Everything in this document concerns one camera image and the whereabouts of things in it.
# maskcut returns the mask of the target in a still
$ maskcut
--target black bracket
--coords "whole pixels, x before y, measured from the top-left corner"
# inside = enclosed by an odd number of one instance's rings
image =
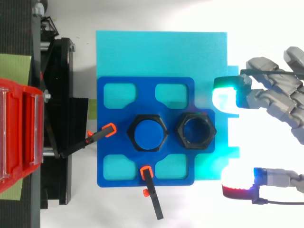
[[[163,218],[163,214],[162,214],[160,202],[159,202],[157,194],[156,194],[156,190],[155,190],[155,186],[154,186],[154,183],[152,180],[152,175],[151,175],[150,169],[143,169],[142,172],[143,172],[143,179],[146,181],[148,193],[152,200],[156,218],[157,218],[157,220],[160,220]]]
[[[69,147],[66,151],[61,152],[60,156],[62,158],[66,158],[69,155],[75,153],[76,151],[79,151],[80,149],[85,148],[87,145],[97,142],[98,140],[100,140],[106,136],[109,136],[112,133],[116,133],[116,129],[114,129],[113,125],[103,128],[102,130],[94,133],[93,135],[90,135],[86,139]]]

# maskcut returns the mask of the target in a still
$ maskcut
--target black hex nut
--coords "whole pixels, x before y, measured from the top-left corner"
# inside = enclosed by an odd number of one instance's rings
[[[184,128],[190,120],[199,121],[203,137],[198,142],[190,142],[185,136]],[[175,132],[186,149],[205,150],[214,139],[217,130],[206,113],[184,113],[176,124]]]
[[[134,138],[135,128],[136,128],[137,124],[139,124],[143,120],[154,120],[155,122],[159,123],[160,126],[163,129],[163,140],[162,140],[161,144],[154,149],[150,149],[150,150],[144,149],[144,148],[140,147],[135,141],[135,138]],[[162,121],[162,119],[159,115],[156,115],[156,114],[139,114],[134,118],[133,122],[131,123],[129,129],[127,130],[127,135],[129,137],[129,139],[131,140],[134,148],[137,151],[156,152],[161,148],[161,146],[164,144],[166,138],[168,137],[168,130],[167,130],[164,122]]]

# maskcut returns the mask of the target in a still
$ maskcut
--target red container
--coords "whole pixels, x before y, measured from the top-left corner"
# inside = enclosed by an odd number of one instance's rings
[[[40,90],[0,79],[0,193],[40,166],[43,117]]]
[[[0,192],[22,178],[22,91],[0,79]]]
[[[44,98],[34,87],[23,87],[23,173],[26,177],[43,161]]]

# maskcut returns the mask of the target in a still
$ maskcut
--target led light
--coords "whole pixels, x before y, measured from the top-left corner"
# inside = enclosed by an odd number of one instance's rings
[[[238,114],[236,105],[237,91],[233,87],[215,88],[212,94],[213,105],[224,113]]]
[[[222,185],[232,189],[248,190],[254,180],[253,168],[245,165],[229,165],[222,171]]]

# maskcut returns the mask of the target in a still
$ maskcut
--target clamp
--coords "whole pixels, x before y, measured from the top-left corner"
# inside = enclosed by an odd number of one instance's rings
[[[147,185],[147,189],[143,190],[143,195],[145,197],[148,197],[148,196],[151,197],[154,211],[156,214],[156,218],[157,218],[157,220],[160,220],[163,218],[163,214],[162,214],[160,202],[159,202],[157,194],[156,194],[155,186],[154,186],[154,183],[152,180],[152,178],[154,176],[152,169],[150,166],[143,166],[140,169],[140,172],[142,175],[142,179],[146,182],[146,185]]]

